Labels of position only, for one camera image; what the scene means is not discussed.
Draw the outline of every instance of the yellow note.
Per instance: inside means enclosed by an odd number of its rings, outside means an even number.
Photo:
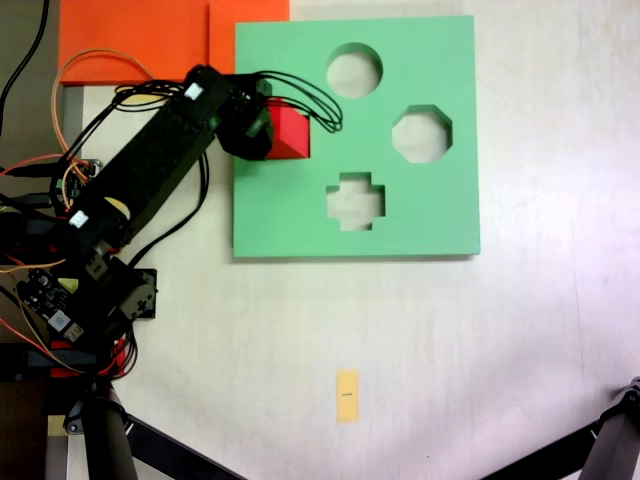
[[[341,370],[337,376],[338,423],[358,420],[358,372]]]

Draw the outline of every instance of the black tripod leg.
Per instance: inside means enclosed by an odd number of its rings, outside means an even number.
[[[582,468],[600,428],[593,422],[483,480],[561,480]]]
[[[106,398],[89,398],[82,410],[89,478],[138,480],[122,412]]]
[[[640,430],[627,411],[607,419],[579,480],[631,480],[640,453]]]

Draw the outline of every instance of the orange board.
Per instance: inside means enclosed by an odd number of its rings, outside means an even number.
[[[210,0],[209,64],[235,73],[236,23],[288,20],[289,0]]]
[[[235,71],[235,24],[289,20],[289,0],[60,0],[58,67],[92,48],[121,50],[156,78],[182,81],[197,64]],[[147,80],[127,60],[86,57],[65,85],[117,85]]]
[[[209,0],[60,0],[58,67],[91,48],[121,50],[156,78],[182,81],[194,65],[209,61]],[[72,64],[62,83],[147,79],[129,61],[107,55]]]

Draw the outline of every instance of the metal stand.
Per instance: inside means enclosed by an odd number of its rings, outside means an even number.
[[[137,480],[133,458],[175,480],[246,480],[132,415],[107,380],[76,403],[65,420],[70,435],[84,433],[91,480]]]
[[[640,454],[640,377],[599,420],[483,480],[632,480]]]

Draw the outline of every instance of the wire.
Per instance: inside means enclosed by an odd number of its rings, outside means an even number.
[[[178,230],[180,230],[182,227],[184,227],[189,222],[189,220],[191,220],[196,215],[196,213],[198,213],[200,211],[200,208],[204,204],[204,201],[207,198],[207,193],[209,191],[209,174],[210,174],[210,172],[209,172],[209,158],[207,157],[206,153],[204,153],[202,155],[202,157],[200,157],[200,159],[198,160],[198,165],[200,167],[200,195],[198,197],[198,203],[197,203],[195,209],[189,215],[187,215],[184,219],[182,219],[176,225],[174,225],[169,230],[167,230],[164,234],[160,235],[158,238],[156,238],[151,243],[149,243],[147,246],[145,246],[142,250],[140,250],[136,254],[136,256],[133,257],[131,259],[131,261],[129,262],[129,264],[128,264],[129,267],[132,267],[132,268],[135,267],[138,264],[138,262],[140,262],[140,260],[142,260],[142,258],[147,253],[149,253],[149,251],[153,247],[155,247],[162,240],[164,240],[165,238],[173,235]]]
[[[18,67],[15,69],[11,77],[9,77],[7,84],[2,89],[2,94],[0,94],[0,136],[2,136],[2,124],[4,120],[4,105],[7,100],[7,97],[9,96],[9,91],[11,90],[11,87],[13,87],[13,84],[18,79],[22,71],[25,69],[29,61],[31,60],[31,57],[33,57],[33,54],[36,53],[36,50],[38,49],[38,46],[40,45],[40,41],[42,40],[42,37],[44,35],[44,31],[47,27],[48,16],[49,16],[49,0],[43,0],[42,16],[40,18],[40,26],[38,27],[36,38],[33,40],[33,44],[31,45],[31,48],[29,49],[25,57],[22,59]]]
[[[16,329],[14,329],[11,325],[9,325],[4,318],[0,317],[0,323],[2,323],[2,325],[5,326],[5,328],[7,330],[9,330],[10,332],[14,333],[15,335],[17,335],[18,337],[20,337],[21,339],[23,339],[25,342],[30,343],[31,345],[33,345],[34,347],[36,347],[38,350],[40,350],[42,353],[44,353],[47,357],[49,357],[49,354],[47,353],[47,351],[45,349],[43,349],[40,345],[38,345],[36,342],[34,342],[33,340],[31,340],[29,337],[25,337],[24,335],[22,335],[19,331],[17,331]]]
[[[40,345],[38,345],[36,342],[34,342],[33,340],[31,340],[30,338],[22,335],[20,332],[18,332],[17,330],[15,330],[13,327],[11,327],[11,325],[9,325],[4,319],[2,319],[0,317],[0,323],[2,323],[9,331],[11,331],[12,333],[14,333],[15,335],[17,335],[18,337],[20,337],[21,339],[23,339],[24,341],[28,342],[29,344],[33,345],[34,347],[36,347],[40,352],[42,352],[44,355],[46,355],[47,357],[51,358],[51,360],[53,360],[54,362],[56,362],[58,365],[61,365],[62,367],[71,370],[73,372],[76,372],[78,374],[81,375],[88,375],[91,374],[91,372],[83,372],[82,370],[78,370],[76,368],[71,367],[70,365],[67,365],[66,363],[64,363],[62,360],[60,360],[58,357],[55,356],[55,354],[49,350],[49,348],[47,348],[46,344],[44,343],[44,340],[42,339],[40,333],[38,332],[38,327],[36,326],[35,322],[33,321],[33,319],[29,316],[29,314],[26,312],[26,310],[24,309],[24,304],[22,302],[22,299],[20,298],[20,295],[16,295],[13,296],[11,295],[11,293],[9,293],[9,291],[7,291],[7,289],[5,289],[4,287],[0,286],[0,293],[2,293],[4,296],[6,296],[9,300],[11,300],[16,306],[20,307],[20,311],[22,313],[22,318],[24,319],[24,321],[27,323],[27,326],[29,327],[29,329],[31,330],[31,333],[33,333],[33,335],[35,336],[36,340],[38,340],[38,342],[40,343]],[[98,375],[106,375],[114,366],[115,362],[116,362],[116,357],[117,354],[119,354],[122,350],[119,350],[118,352],[115,351],[114,349],[114,355],[113,358],[111,360],[111,363],[104,369],[100,370],[97,374]]]
[[[300,110],[315,119],[329,133],[336,133],[342,130],[344,120],[342,108],[340,108],[338,102],[331,95],[320,87],[297,75],[278,72],[276,70],[262,70],[256,72],[254,75],[260,79],[283,83],[297,90],[311,100],[311,102],[324,113],[324,116],[302,101],[291,97],[271,96],[267,100],[267,106],[286,106]]]
[[[153,74],[147,69],[147,67],[145,67],[142,63],[140,63],[140,61],[137,58],[129,55],[128,53],[122,52],[120,50],[114,50],[111,48],[92,48],[89,50],[83,50],[82,52],[75,54],[73,57],[67,60],[62,66],[62,68],[60,68],[60,71],[58,71],[58,75],[56,76],[53,82],[53,88],[51,89],[51,119],[53,121],[53,129],[55,131],[56,138],[58,139],[60,148],[62,148],[63,151],[69,150],[69,146],[67,145],[67,142],[64,139],[64,135],[62,134],[62,129],[60,128],[60,121],[58,119],[58,90],[60,86],[60,80],[62,79],[62,76],[67,71],[67,69],[74,62],[80,59],[86,59],[87,57],[92,55],[100,55],[100,54],[112,55],[114,57],[120,57],[120,58],[124,58],[125,60],[129,60],[131,63],[138,66],[145,74],[147,74],[149,78],[152,78],[152,79],[155,78]]]
[[[49,222],[61,222],[62,220],[55,217],[50,217],[45,215],[42,212],[39,212],[35,208],[30,207],[29,205],[25,205],[22,202],[18,202],[11,197],[6,196],[4,193],[0,193],[0,203],[6,205],[7,207],[15,208],[16,210],[22,212],[27,217],[35,218],[38,220],[46,220]]]
[[[67,209],[67,212],[71,210],[71,202],[69,202],[69,197],[67,197],[67,176],[69,172],[73,170],[73,162],[69,164],[67,169],[64,171],[64,175],[62,176],[62,200],[64,201],[64,206]]]
[[[35,163],[35,162],[40,162],[42,160],[47,160],[49,158],[60,158],[62,156],[61,153],[52,153],[50,155],[41,155],[39,157],[33,157],[33,158],[28,158],[27,160],[22,160],[18,163],[16,163],[15,165],[11,165],[9,168],[3,169],[2,171],[0,171],[0,177],[3,177],[5,175],[7,175],[10,171],[12,171],[15,168],[19,168],[22,167],[24,165],[28,165],[30,163]]]
[[[56,265],[60,265],[61,263],[65,262],[66,259],[63,260],[58,260],[57,262],[53,262],[53,263],[45,263],[42,265],[19,265],[17,267],[13,267],[10,268],[9,270],[0,270],[0,273],[12,273],[15,272],[17,270],[24,270],[26,268],[49,268],[49,267],[55,267]]]
[[[12,257],[11,255],[9,255],[8,253],[4,253],[3,254],[5,257],[7,257],[9,260],[11,260],[13,263],[15,263],[16,265],[24,265],[24,262],[21,262],[20,260],[18,260],[15,257]]]
[[[38,340],[38,342],[40,343],[40,345],[42,345],[42,348],[47,352],[48,356],[51,357],[51,359],[58,363],[59,365],[62,365],[64,368],[66,368],[67,370],[71,370],[72,372],[76,372],[76,373],[80,373],[82,375],[86,374],[87,372],[83,372],[82,370],[78,370],[77,368],[73,368],[69,365],[67,365],[66,363],[64,363],[62,360],[60,360],[58,357],[56,357],[51,350],[49,350],[47,348],[47,346],[45,345],[44,341],[42,340],[42,338],[40,337],[39,332],[36,330],[36,328],[32,325],[32,322],[30,322],[27,319],[27,312],[24,310],[24,305],[22,303],[22,299],[20,298],[20,294],[17,292],[17,288],[16,288],[16,298],[18,299],[18,304],[20,305],[20,311],[22,312],[22,318],[24,319],[25,323],[27,324],[27,326],[29,327],[29,329],[31,330],[31,333],[33,333],[33,335],[36,337],[36,340]]]

